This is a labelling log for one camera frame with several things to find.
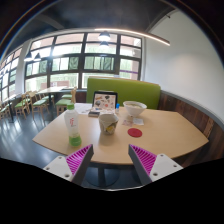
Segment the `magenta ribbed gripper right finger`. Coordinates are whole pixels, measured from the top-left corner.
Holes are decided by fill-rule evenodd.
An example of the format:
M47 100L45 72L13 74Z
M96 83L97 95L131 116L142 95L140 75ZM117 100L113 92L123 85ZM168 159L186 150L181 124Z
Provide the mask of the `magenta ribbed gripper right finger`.
M132 144L129 145L128 154L142 185L147 185L182 169L182 166L167 155L155 155Z

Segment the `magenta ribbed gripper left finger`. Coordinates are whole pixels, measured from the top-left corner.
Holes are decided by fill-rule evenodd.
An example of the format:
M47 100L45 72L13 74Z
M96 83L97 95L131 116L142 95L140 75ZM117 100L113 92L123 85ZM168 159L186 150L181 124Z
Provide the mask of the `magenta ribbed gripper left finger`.
M93 155L93 145L90 144L66 157L56 157L44 170L80 185Z

